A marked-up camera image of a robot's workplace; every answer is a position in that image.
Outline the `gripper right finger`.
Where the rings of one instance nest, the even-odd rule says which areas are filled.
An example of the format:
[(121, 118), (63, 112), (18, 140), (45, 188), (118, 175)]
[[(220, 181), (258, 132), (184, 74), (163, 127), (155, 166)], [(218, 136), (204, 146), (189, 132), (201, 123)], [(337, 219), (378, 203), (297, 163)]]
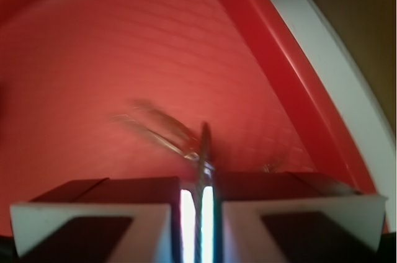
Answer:
[(384, 262), (384, 196), (309, 172), (219, 172), (215, 262)]

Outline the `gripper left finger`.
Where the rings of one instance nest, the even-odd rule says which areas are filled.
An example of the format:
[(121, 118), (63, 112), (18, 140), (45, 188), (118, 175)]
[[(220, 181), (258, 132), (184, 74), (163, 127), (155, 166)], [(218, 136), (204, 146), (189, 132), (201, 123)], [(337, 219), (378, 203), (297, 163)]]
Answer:
[(176, 177), (70, 181), (10, 207), (21, 262), (180, 262)]

